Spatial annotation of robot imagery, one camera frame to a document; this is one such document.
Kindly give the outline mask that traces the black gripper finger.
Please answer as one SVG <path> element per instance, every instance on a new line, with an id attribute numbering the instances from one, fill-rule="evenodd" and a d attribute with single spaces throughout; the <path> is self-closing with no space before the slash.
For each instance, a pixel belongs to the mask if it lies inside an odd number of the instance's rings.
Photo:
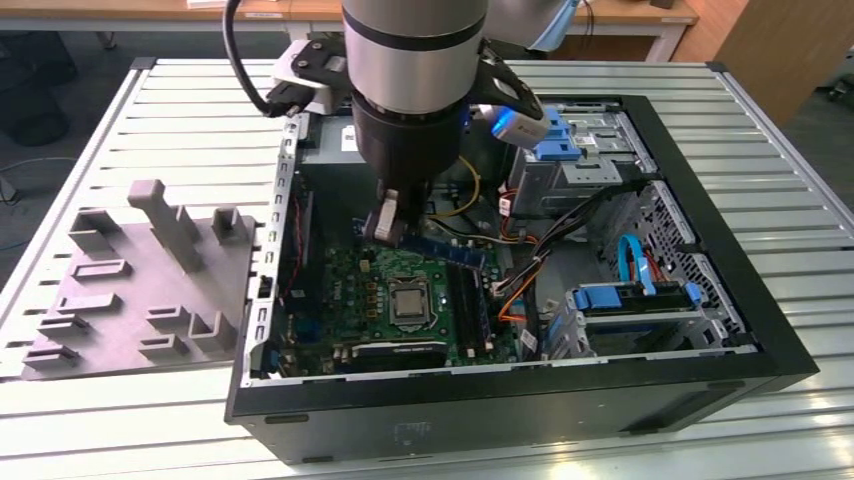
<path id="1" fill-rule="evenodd" d="M 383 192 L 379 206 L 366 220 L 366 239 L 382 245 L 397 245 L 402 234 L 402 223 L 398 220 L 399 193 L 394 189 Z"/>

